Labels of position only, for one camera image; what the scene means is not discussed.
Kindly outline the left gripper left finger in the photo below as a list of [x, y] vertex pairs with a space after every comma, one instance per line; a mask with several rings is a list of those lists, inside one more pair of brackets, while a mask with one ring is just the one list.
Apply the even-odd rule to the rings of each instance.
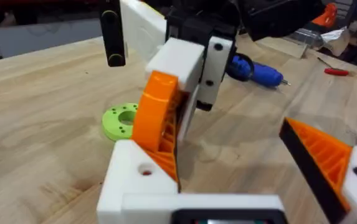
[[176, 194], [178, 184], [133, 140], [118, 140], [97, 204], [99, 223], [123, 223], [129, 194]]

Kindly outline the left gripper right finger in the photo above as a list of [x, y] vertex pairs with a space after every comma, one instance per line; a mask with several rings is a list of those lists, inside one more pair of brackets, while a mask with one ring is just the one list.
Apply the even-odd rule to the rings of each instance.
[[357, 145], [284, 118], [279, 132], [330, 223], [357, 223]]

